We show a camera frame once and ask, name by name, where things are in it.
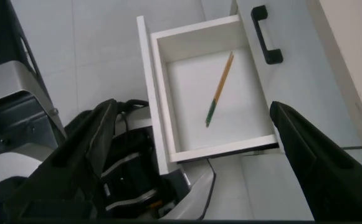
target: white drawer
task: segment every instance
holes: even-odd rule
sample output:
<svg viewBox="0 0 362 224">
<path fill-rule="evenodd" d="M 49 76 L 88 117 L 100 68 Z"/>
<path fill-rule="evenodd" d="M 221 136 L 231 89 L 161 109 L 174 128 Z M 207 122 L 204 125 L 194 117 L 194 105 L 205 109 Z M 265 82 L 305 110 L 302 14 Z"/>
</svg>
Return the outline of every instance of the white drawer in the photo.
<svg viewBox="0 0 362 224">
<path fill-rule="evenodd" d="M 138 17 L 160 174 L 175 162 L 276 147 L 238 15 L 150 34 Z M 234 61 L 210 126 L 206 116 L 229 52 Z"/>
<path fill-rule="evenodd" d="M 250 0 L 237 4 L 267 105 L 285 103 L 339 146 L 360 146 L 306 2 Z M 259 26 L 267 48 L 281 50 L 282 63 L 269 65 L 264 60 L 251 17 L 252 9 L 262 5 L 268 17 L 259 21 Z"/>
</svg>

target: open drawer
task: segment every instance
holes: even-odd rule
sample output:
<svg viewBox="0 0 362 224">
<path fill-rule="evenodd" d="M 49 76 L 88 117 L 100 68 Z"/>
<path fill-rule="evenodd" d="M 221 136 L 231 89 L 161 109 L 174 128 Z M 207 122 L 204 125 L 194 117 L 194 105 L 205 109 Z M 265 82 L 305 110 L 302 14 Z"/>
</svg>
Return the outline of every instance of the open drawer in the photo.
<svg viewBox="0 0 362 224">
<path fill-rule="evenodd" d="M 161 174 L 173 162 L 277 147 L 238 15 L 152 34 L 138 17 L 138 30 Z M 230 51 L 234 60 L 207 128 Z"/>
</svg>

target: black handle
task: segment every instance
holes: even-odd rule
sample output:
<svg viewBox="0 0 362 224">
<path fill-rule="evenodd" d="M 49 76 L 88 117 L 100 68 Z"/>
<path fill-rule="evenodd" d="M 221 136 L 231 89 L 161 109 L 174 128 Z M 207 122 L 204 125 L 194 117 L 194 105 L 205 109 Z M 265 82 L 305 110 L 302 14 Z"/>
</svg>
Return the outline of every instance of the black handle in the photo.
<svg viewBox="0 0 362 224">
<path fill-rule="evenodd" d="M 257 32 L 258 40 L 260 41 L 262 53 L 264 53 L 265 61 L 268 65 L 283 62 L 283 56 L 280 49 L 268 50 L 262 36 L 260 25 L 258 21 L 268 18 L 268 12 L 266 6 L 257 6 L 251 10 L 251 19 L 254 23 L 255 31 Z"/>
</svg>

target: green pencil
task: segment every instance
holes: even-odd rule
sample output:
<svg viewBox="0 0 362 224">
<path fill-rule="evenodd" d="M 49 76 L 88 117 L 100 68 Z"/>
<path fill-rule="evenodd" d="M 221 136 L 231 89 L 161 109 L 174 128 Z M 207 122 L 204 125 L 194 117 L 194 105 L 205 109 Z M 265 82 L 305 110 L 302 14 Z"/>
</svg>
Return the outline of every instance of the green pencil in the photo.
<svg viewBox="0 0 362 224">
<path fill-rule="evenodd" d="M 216 94 L 214 95 L 214 99 L 211 102 L 210 110 L 208 111 L 208 114 L 207 114 L 207 118 L 206 118 L 206 127 L 207 128 L 210 125 L 211 118 L 212 118 L 212 115 L 214 114 L 214 110 L 216 109 L 219 96 L 221 95 L 222 89 L 224 88 L 225 80 L 228 76 L 229 69 L 231 69 L 232 61 L 233 61 L 233 53 L 231 52 L 231 54 L 229 55 L 228 61 L 226 62 L 224 72 L 222 73 L 222 77 L 219 80 Z"/>
</svg>

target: cabinet door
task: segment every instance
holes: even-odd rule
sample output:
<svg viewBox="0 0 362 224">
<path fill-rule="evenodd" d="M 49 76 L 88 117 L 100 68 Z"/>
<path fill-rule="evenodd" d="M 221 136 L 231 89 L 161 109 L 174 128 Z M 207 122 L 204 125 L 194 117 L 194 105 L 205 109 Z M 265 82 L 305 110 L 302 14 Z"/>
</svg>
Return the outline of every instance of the cabinet door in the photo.
<svg viewBox="0 0 362 224">
<path fill-rule="evenodd" d="M 305 1 L 237 1 L 267 105 L 273 101 L 299 111 L 341 147 L 360 146 L 356 128 L 336 84 Z M 269 50 L 280 49 L 283 62 L 264 60 L 251 10 L 265 5 L 259 27 Z"/>
</svg>

